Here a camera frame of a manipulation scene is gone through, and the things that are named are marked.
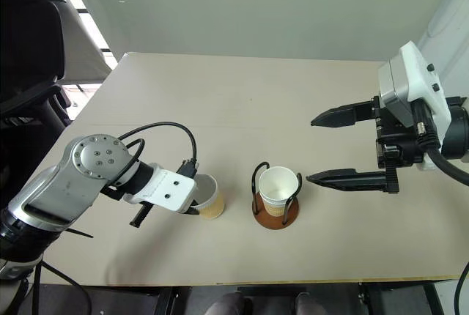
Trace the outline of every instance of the paper cup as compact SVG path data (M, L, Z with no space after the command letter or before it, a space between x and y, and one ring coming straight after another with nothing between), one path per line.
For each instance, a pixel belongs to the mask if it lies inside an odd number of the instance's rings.
M282 216L285 204L298 189L296 174L282 166L271 167L259 178L259 194L265 210L272 216Z
M192 207L206 219L211 220L220 216L225 208L225 202L218 191L215 178L209 174L196 174L193 180L196 181L197 186L192 198L197 205Z

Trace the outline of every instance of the wire cup holder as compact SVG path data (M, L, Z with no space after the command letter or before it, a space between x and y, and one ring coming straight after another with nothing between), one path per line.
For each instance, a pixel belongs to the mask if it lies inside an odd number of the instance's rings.
M262 197L256 189L256 176L257 172L265 166L265 169L270 168L270 164L267 161L263 161L254 169L251 178L251 190L252 190L252 213L257 222L268 229L283 229L289 226L296 219L299 213L299 203L297 195L303 185L303 179L300 173L296 174L298 179L298 188L296 191L287 199L284 205L284 214L281 216L270 215L264 206Z

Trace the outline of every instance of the black wire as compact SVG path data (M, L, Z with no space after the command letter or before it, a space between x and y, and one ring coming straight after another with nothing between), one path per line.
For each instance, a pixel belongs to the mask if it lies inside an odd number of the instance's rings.
M463 185L469 185L469 174L463 170L457 168L452 163L448 162L440 153L440 150L436 148L428 148L426 150L430 159L433 163L445 174L455 179L458 182L461 182Z
M41 281L41 268L42 263L36 265L36 270L34 271L34 283L32 284L32 315L39 314L39 290L40 290L40 281Z
M457 282L456 291L454 292L454 313L455 315L460 315L459 312L459 295L461 294L462 285L464 284L464 280L468 276L469 273L469 262L462 271L461 277Z
M133 147L134 145L136 145L136 144L138 144L138 143L140 143L140 145L139 145L139 147L137 148L137 151L136 151L135 155L130 159L130 161L127 163L127 165L125 165L124 168L117 174L117 176L115 176L115 178L114 178L112 181L110 181L110 182L108 183L108 186L109 186L109 185L113 185L115 182L117 182L117 181L119 180L119 178L122 177L123 174L124 174L125 172L127 172L127 170L128 170L130 167L132 167L132 165L133 165L134 163L137 162L137 160L138 160L139 157L140 157L141 152L144 151L145 140L143 140L142 138L139 138L139 139L136 139L135 141L133 141L132 143L126 145L127 148L131 148L131 147Z
M181 130L184 130L188 136L189 139L191 140L192 144L192 161L196 162L197 161L197 146L196 146L196 139L193 137L192 132L184 125L181 125L180 123L177 122L156 122L156 123L150 123L149 125L141 126L136 128L135 130L131 130L130 132L127 132L126 134L122 134L120 137L118 137L119 140L126 139L127 137L130 137L134 135L135 133L141 132L142 130L147 130L152 127L158 127L158 126L173 126L173 127L178 127Z
M87 233L79 231L77 229L71 229L70 227L68 229L66 229L65 231L69 232L69 233L77 234L78 236L94 238L91 234L87 234Z
M67 275L65 275L64 273L61 273L60 271L58 271L55 267L50 266L47 262L41 262L41 264L43 264L43 267L45 269L51 271L52 273L55 273L57 276L59 276L60 278L63 278L64 280L66 280L66 282L68 282L69 284L71 284L72 286L75 286L76 288L78 288L78 290L80 290L80 292L83 294L83 296L86 299L86 314L91 315L91 312L92 312L91 297L89 296L89 294L85 290L85 288L80 286L72 278L70 278Z

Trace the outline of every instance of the white wall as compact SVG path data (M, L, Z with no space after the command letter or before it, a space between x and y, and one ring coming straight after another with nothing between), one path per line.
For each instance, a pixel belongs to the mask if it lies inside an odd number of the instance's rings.
M385 60L440 0L84 0L124 52Z
M443 0L418 44L448 96L469 96L469 0Z

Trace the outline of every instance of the beige table surface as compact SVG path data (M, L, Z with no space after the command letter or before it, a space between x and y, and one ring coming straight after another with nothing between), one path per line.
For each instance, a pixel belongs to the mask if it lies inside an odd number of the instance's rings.
M455 277L469 258L469 189L439 171L398 170L401 193L345 193L305 182L287 229L251 214L251 174L263 160L303 176L331 168L377 169L373 121L310 127L330 107L377 94L377 62L131 53L110 74L38 169L80 135L118 136L157 121L193 131L199 173L226 199L215 220L100 196L45 260L81 284L195 285ZM191 155L177 128L143 132L141 159L176 170ZM43 282L61 283L50 273Z

